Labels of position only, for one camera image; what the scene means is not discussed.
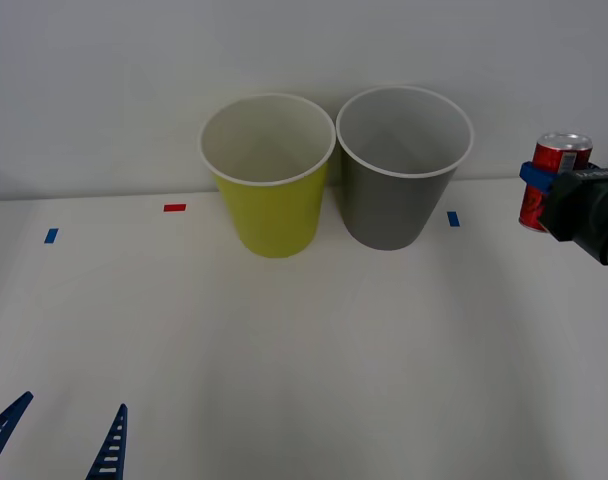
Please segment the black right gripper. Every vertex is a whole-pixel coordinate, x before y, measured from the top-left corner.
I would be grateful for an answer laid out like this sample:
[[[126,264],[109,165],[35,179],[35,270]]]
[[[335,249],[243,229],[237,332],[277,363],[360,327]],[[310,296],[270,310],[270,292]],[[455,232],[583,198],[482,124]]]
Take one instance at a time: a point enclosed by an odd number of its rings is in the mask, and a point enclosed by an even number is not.
[[[608,234],[608,169],[589,162],[587,169],[574,170],[553,181],[553,173],[524,162],[519,177],[548,194],[542,225],[558,241],[571,241],[583,228],[597,237]]]

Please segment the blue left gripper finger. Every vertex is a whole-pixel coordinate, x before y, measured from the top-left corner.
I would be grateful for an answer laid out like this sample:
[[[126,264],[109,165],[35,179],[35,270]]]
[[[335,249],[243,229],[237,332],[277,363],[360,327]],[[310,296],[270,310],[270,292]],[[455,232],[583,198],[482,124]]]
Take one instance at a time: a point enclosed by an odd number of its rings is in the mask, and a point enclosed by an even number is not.
[[[126,457],[128,407],[121,404],[86,480],[122,480]]]
[[[0,413],[0,455],[34,396],[26,391]]]

